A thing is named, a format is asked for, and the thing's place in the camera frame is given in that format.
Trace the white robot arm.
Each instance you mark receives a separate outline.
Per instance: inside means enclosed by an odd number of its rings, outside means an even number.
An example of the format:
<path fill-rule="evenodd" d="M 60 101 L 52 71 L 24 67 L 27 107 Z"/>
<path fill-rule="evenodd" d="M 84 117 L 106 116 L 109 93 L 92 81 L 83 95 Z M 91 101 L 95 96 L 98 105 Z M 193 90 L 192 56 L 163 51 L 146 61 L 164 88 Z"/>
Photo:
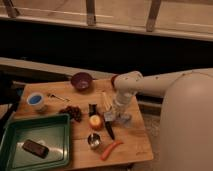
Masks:
<path fill-rule="evenodd" d="M 120 112 L 138 92 L 163 99 L 158 171 L 213 171 L 213 68 L 112 79 Z"/>

